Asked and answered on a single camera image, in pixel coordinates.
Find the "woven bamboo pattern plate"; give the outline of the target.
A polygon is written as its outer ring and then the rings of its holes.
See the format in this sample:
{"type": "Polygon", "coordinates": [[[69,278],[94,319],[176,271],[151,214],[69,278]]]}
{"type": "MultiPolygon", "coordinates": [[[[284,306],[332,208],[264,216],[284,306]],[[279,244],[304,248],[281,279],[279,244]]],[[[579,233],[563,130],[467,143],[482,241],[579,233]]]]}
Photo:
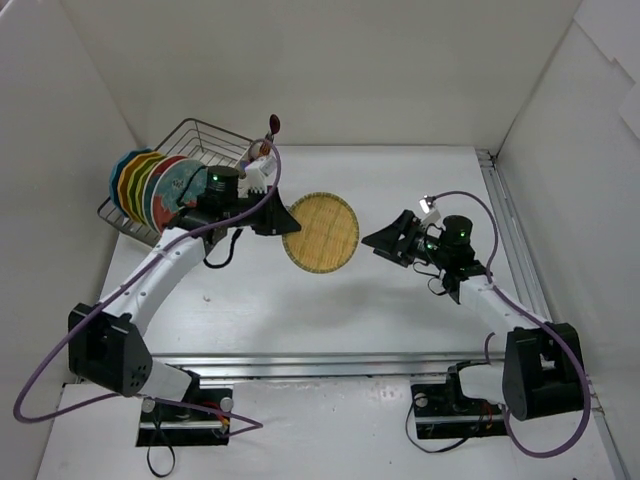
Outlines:
{"type": "Polygon", "coordinates": [[[341,197],[329,192],[307,194],[288,212],[301,230],[285,234],[282,243],[289,259],[313,274],[328,274],[345,266],[360,240],[356,213],[341,197]]]}

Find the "red plate with teal flower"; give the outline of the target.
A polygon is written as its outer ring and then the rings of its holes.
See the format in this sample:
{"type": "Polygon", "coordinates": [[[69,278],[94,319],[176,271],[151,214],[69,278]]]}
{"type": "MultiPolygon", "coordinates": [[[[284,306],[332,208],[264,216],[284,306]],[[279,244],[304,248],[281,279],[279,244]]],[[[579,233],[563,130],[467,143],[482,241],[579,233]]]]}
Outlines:
{"type": "Polygon", "coordinates": [[[185,159],[184,155],[173,155],[161,159],[150,171],[143,190],[142,213],[146,225],[152,230],[156,230],[156,226],[152,215],[152,199],[156,184],[161,176],[175,163],[185,159]]]}

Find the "green polka dot bowl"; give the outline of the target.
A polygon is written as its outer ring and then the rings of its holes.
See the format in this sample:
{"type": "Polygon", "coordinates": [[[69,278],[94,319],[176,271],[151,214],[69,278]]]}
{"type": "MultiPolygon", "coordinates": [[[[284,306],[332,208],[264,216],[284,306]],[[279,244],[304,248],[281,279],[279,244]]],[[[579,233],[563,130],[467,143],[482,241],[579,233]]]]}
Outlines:
{"type": "Polygon", "coordinates": [[[142,224],[142,218],[138,213],[137,191],[140,189],[140,184],[145,183],[145,180],[142,179],[143,173],[157,164],[162,158],[163,155],[157,151],[141,153],[131,160],[123,171],[126,182],[122,206],[127,215],[137,223],[142,224]]]}
{"type": "Polygon", "coordinates": [[[134,172],[133,187],[131,193],[133,194],[133,199],[131,200],[131,208],[135,219],[140,223],[144,224],[144,213],[142,206],[142,199],[144,194],[144,188],[150,175],[151,171],[155,168],[155,166],[160,163],[165,158],[165,155],[155,152],[153,154],[148,154],[134,172]]]}

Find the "yellow polka dot bowl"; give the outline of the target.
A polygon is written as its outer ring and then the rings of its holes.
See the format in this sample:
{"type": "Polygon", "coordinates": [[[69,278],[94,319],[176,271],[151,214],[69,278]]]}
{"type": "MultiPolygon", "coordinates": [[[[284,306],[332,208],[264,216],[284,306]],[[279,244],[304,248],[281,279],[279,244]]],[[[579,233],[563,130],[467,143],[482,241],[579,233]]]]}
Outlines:
{"type": "Polygon", "coordinates": [[[130,218],[131,214],[128,211],[128,183],[129,183],[129,177],[130,177],[130,170],[131,168],[129,167],[129,165],[140,155],[142,155],[143,157],[147,156],[148,154],[153,154],[157,151],[152,150],[150,153],[144,153],[144,154],[139,154],[137,155],[133,160],[131,160],[127,166],[124,168],[124,170],[122,171],[121,175],[120,175],[120,179],[119,179],[119,184],[118,184],[118,194],[119,194],[119,199],[120,199],[120,203],[125,211],[125,213],[127,214],[127,216],[125,216],[126,218],[130,218]]]}

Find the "blue polka dot bowl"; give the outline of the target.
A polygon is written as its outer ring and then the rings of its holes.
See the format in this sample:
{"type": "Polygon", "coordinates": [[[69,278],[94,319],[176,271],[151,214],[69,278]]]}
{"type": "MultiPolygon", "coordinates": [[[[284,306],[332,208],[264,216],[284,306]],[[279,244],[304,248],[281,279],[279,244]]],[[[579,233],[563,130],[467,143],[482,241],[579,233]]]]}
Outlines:
{"type": "Polygon", "coordinates": [[[131,150],[130,152],[128,152],[125,155],[123,155],[116,162],[114,167],[112,168],[112,171],[111,171],[111,174],[110,174],[110,178],[109,178],[109,196],[110,196],[110,199],[111,199],[112,203],[114,204],[114,206],[124,216],[127,216],[127,214],[125,213],[125,211],[124,211],[124,209],[123,209],[123,207],[122,207],[122,205],[120,203],[119,194],[118,194],[118,191],[117,191],[120,175],[121,175],[122,171],[124,170],[124,168],[127,166],[127,164],[131,160],[133,160],[137,155],[144,154],[144,153],[150,153],[150,152],[151,152],[150,148],[131,150]]]}

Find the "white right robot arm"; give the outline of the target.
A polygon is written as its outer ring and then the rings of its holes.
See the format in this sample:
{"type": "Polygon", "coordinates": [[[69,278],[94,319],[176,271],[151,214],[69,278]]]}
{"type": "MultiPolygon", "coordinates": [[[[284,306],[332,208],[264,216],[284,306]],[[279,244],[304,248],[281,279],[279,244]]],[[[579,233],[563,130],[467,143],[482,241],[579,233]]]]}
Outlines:
{"type": "Polygon", "coordinates": [[[503,360],[452,367],[454,380],[442,388],[445,405],[464,412],[485,400],[505,406],[520,421],[583,409],[585,375],[576,330],[551,324],[498,291],[471,246],[472,227],[470,219],[451,215],[433,236],[428,224],[406,210],[362,240],[374,254],[402,267],[416,260],[435,266],[445,295],[503,341],[503,360]]]}

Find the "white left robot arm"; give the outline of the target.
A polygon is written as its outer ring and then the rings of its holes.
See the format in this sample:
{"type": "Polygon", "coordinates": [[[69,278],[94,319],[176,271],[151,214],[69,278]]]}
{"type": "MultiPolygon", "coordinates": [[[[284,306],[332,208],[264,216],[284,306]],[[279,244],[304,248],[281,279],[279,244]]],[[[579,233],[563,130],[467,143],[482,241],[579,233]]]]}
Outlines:
{"type": "Polygon", "coordinates": [[[281,236],[301,226],[284,206],[277,186],[238,195],[239,175],[210,167],[192,206],[182,206],[152,252],[127,280],[94,306],[69,314],[68,365],[72,373],[124,397],[164,399],[175,418],[200,406],[197,374],[153,359],[144,335],[162,303],[185,275],[204,262],[231,227],[281,236]]]}

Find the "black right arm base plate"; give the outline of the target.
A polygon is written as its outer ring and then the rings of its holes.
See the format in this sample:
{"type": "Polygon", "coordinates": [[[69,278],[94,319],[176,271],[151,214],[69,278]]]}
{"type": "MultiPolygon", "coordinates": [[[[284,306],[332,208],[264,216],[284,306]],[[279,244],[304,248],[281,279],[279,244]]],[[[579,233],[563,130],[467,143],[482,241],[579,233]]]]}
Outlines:
{"type": "Polygon", "coordinates": [[[462,392],[460,372],[478,365],[464,361],[445,372],[409,375],[411,403],[404,431],[416,449],[429,455],[443,455],[471,440],[507,435],[498,405],[466,397],[462,392]]]}

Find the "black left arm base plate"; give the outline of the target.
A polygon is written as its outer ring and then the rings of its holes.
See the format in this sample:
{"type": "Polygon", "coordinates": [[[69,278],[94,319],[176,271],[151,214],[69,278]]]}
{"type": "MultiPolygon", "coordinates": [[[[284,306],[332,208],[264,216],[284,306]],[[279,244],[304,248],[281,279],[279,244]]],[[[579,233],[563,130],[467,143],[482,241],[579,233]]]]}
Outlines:
{"type": "Polygon", "coordinates": [[[175,469],[178,448],[227,446],[229,433],[230,418],[226,415],[144,400],[136,447],[146,449],[151,475],[165,479],[175,469]]]}

